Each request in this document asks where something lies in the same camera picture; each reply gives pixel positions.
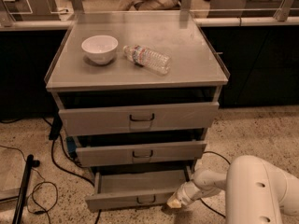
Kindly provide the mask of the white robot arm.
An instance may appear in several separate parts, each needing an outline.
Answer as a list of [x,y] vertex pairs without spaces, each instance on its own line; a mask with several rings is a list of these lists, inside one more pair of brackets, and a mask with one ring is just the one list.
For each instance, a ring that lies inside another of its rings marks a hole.
[[226,173],[197,170],[167,200],[171,208],[225,192],[225,224],[283,224],[299,215],[299,178],[255,156],[240,156]]

